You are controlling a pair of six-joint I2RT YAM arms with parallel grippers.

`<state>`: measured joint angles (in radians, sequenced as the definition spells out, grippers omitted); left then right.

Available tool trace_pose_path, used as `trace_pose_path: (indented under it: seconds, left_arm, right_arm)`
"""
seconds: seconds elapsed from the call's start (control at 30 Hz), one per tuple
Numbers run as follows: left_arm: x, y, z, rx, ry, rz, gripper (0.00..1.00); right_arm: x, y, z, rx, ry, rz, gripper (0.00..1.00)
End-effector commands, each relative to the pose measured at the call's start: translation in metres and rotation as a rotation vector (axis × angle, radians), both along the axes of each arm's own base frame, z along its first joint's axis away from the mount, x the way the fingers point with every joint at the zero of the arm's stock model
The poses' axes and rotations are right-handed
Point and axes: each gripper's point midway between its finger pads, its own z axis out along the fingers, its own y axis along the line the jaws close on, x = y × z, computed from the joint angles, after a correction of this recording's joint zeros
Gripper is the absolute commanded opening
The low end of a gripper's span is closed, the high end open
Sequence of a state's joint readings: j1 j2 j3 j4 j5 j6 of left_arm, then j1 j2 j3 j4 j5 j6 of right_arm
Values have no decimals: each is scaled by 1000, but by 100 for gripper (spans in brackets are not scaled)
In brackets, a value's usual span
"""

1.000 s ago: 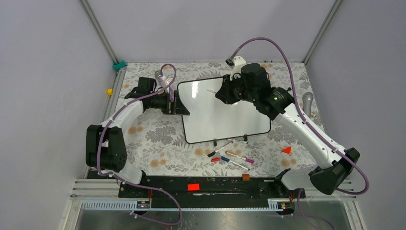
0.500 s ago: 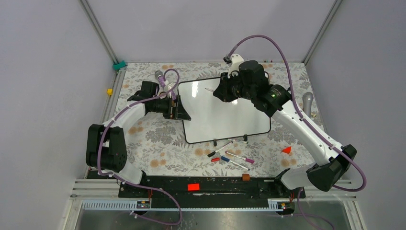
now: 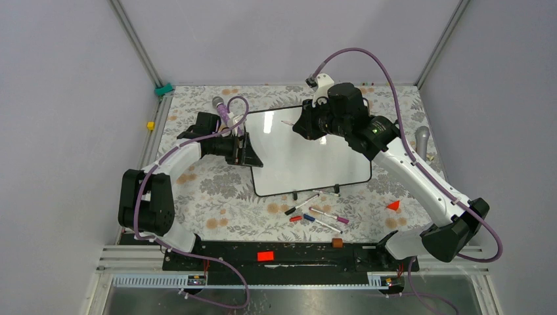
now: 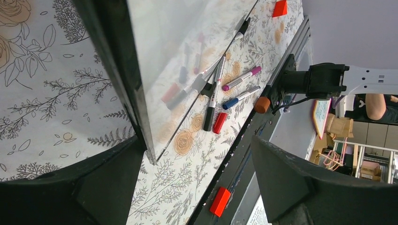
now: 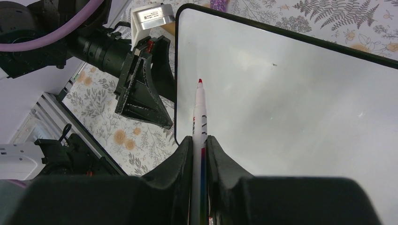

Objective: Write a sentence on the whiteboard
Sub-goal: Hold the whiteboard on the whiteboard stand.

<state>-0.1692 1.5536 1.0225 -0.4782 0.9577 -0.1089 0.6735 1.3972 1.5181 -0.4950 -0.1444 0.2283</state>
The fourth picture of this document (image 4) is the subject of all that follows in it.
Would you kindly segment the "red marker cap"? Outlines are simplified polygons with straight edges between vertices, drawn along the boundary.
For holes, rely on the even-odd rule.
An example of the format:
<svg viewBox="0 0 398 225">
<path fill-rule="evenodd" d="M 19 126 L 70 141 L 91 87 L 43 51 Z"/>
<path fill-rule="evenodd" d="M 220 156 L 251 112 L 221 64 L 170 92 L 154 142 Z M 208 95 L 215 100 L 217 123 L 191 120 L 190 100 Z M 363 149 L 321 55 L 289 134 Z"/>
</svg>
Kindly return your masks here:
<svg viewBox="0 0 398 225">
<path fill-rule="evenodd" d="M 228 116 L 228 114 L 225 112 L 220 112 L 218 114 L 216 121 L 214 123 L 214 126 L 213 126 L 213 132 L 215 134 L 220 134 L 221 129 L 224 125 L 224 122 L 226 121 L 227 116 Z"/>
</svg>

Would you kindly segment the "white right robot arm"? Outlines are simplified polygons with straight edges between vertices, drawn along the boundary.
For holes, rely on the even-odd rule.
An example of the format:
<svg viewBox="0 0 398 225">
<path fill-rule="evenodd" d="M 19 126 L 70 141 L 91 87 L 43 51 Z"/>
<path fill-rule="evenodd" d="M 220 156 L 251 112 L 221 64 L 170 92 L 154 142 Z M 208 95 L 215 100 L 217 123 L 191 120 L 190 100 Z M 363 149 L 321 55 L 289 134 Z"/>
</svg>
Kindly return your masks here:
<svg viewBox="0 0 398 225">
<path fill-rule="evenodd" d="M 398 71 L 321 63 L 307 71 L 284 72 L 277 87 L 284 94 L 302 94 L 316 100 L 356 94 L 396 95 Z"/>
</svg>

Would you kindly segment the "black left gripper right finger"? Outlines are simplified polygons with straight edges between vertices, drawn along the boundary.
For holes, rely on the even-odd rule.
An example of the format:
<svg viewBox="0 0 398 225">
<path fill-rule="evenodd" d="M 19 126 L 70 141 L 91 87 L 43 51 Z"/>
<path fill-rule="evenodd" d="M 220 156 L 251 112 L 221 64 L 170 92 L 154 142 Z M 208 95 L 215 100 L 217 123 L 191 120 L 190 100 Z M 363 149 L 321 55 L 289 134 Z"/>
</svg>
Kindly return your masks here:
<svg viewBox="0 0 398 225">
<path fill-rule="evenodd" d="M 398 187 L 327 170 L 253 136 L 253 164 L 274 225 L 395 225 Z"/>
</svg>

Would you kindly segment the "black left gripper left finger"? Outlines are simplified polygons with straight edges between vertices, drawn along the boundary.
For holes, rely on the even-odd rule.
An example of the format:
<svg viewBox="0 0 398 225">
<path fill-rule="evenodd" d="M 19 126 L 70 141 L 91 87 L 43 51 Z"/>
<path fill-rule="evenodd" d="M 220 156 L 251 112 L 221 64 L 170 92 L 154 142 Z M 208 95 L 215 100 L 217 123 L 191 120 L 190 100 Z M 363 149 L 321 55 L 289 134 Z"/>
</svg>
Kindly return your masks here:
<svg viewBox="0 0 398 225">
<path fill-rule="evenodd" d="M 126 224 L 144 151 L 134 136 L 35 179 L 2 182 L 1 224 Z"/>
</svg>

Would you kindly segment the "white black-framed whiteboard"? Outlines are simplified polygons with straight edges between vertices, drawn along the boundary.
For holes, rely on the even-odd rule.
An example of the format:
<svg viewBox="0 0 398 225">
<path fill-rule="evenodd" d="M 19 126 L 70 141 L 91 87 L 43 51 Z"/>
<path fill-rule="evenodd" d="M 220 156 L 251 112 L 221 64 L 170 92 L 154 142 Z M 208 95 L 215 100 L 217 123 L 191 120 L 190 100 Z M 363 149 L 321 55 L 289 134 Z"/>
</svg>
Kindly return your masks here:
<svg viewBox="0 0 398 225">
<path fill-rule="evenodd" d="M 76 0 L 74 6 L 156 164 L 254 0 Z"/>
</svg>

